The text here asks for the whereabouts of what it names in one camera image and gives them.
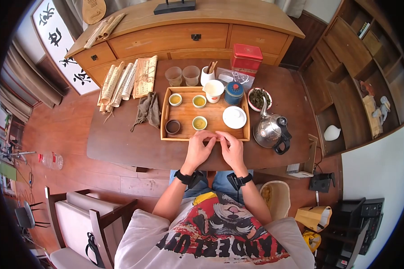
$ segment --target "blue tea canister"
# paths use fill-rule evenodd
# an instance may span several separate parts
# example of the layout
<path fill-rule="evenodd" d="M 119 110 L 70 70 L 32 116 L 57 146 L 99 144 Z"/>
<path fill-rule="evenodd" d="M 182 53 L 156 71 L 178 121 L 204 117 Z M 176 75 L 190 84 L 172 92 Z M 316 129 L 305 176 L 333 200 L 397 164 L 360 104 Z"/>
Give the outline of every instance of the blue tea canister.
<path fill-rule="evenodd" d="M 238 105 L 244 95 L 244 87 L 237 82 L 229 82 L 226 85 L 224 99 L 229 105 Z"/>

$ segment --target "hand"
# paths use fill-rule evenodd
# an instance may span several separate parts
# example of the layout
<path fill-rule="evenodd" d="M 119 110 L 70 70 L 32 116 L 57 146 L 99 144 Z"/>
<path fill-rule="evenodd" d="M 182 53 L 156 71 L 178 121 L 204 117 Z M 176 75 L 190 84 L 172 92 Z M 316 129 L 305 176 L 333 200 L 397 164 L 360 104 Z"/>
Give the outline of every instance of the hand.
<path fill-rule="evenodd" d="M 205 147 L 203 141 L 206 138 L 210 138 L 210 140 Z M 192 137 L 190 137 L 186 161 L 181 168 L 181 173 L 183 175 L 193 174 L 196 168 L 208 159 L 216 139 L 217 135 L 208 130 L 197 131 Z"/>
<path fill-rule="evenodd" d="M 228 132 L 216 131 L 220 136 L 221 153 L 223 159 L 232 168 L 237 177 L 246 177 L 248 170 L 244 164 L 244 145 Z"/>

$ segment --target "black wristband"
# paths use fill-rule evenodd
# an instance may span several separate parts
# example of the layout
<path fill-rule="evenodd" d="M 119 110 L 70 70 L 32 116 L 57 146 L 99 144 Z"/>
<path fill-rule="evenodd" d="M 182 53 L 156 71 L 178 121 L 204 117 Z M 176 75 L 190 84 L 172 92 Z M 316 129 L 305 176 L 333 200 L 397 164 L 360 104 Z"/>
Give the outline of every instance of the black wristband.
<path fill-rule="evenodd" d="M 175 172 L 175 175 L 181 182 L 189 187 L 189 189 L 196 186 L 196 184 L 203 178 L 203 174 L 200 171 L 195 171 L 192 175 L 183 175 L 180 170 Z"/>
<path fill-rule="evenodd" d="M 250 173 L 248 173 L 248 176 L 246 177 L 237 177 L 235 173 L 231 173 L 227 175 L 227 180 L 229 180 L 229 182 L 231 183 L 231 185 L 235 190 L 239 191 L 239 189 L 242 186 L 244 186 L 247 182 L 253 180 L 253 176 Z"/>

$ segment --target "black kettle handle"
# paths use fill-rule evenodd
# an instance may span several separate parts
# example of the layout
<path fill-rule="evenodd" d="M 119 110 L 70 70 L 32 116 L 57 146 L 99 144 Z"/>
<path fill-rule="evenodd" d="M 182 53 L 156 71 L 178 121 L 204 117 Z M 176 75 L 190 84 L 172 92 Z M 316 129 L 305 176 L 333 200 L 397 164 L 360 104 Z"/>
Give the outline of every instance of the black kettle handle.
<path fill-rule="evenodd" d="M 281 143 L 284 144 L 283 150 L 280 149 Z M 286 151 L 289 150 L 289 148 L 290 148 L 290 141 L 289 140 L 283 141 L 283 137 L 280 138 L 280 143 L 276 143 L 274 146 L 274 150 L 278 155 L 283 155 L 284 153 L 286 153 Z"/>
<path fill-rule="evenodd" d="M 281 129 L 281 136 L 280 139 L 277 141 L 277 143 L 275 143 L 275 145 L 273 146 L 273 149 L 275 150 L 275 152 L 278 155 L 283 155 L 284 153 L 286 153 L 289 148 L 290 148 L 290 139 L 292 138 L 291 134 L 289 133 L 289 131 L 287 130 L 287 125 L 282 125 L 280 124 L 280 118 L 277 119 L 277 124 L 278 126 L 280 126 Z M 280 149 L 280 145 L 284 144 L 284 149 Z"/>

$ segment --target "wooden floor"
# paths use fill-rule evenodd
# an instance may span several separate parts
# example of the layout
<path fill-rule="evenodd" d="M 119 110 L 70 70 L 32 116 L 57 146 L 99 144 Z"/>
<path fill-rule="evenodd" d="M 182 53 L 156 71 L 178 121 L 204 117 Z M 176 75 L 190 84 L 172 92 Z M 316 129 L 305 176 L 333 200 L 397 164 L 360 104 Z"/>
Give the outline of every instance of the wooden floor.
<path fill-rule="evenodd" d="M 97 92 L 80 97 L 71 91 L 54 109 L 49 109 L 42 104 L 33 110 L 24 130 L 23 150 L 37 153 L 54 151 L 63 156 L 64 165 L 62 170 L 50 170 L 38 162 L 37 154 L 27 157 L 29 166 L 23 163 L 16 164 L 16 168 L 21 173 L 17 173 L 16 182 L 20 201 L 25 199 L 32 203 L 44 202 L 44 186 L 48 186 L 53 194 L 91 189 L 98 198 L 110 202 L 122 204 L 137 198 L 138 208 L 148 212 L 152 211 L 156 201 L 168 185 L 169 170 L 150 169 L 147 173 L 138 173 L 124 165 L 97 161 L 86 156 L 93 104 L 97 102 L 97 98 Z M 307 109 L 308 115 L 311 115 L 310 107 Z M 313 121 L 312 117 L 303 120 Z M 309 132 L 313 133 L 314 130 L 316 130 L 315 123 L 314 129 Z M 342 193 L 341 186 L 338 184 L 342 175 L 341 156 L 324 159 L 320 166 L 323 172 L 336 174 L 336 187 L 331 186 L 329 193 L 320 194 L 321 205 L 332 206 L 338 200 L 339 193 Z M 33 173 L 32 196 L 27 184 L 31 169 Z M 309 179 L 291 180 L 259 173 L 254 176 L 256 183 L 269 180 L 284 180 L 289 184 L 292 203 L 289 216 L 294 217 L 296 210 L 300 207 L 316 205 L 314 192 L 308 190 Z M 45 204 L 38 207 L 43 210 L 33 212 L 35 220 L 48 222 Z M 35 242 L 46 248 L 49 253 L 59 249 L 51 228 L 36 227 L 31 230 L 31 233 Z"/>

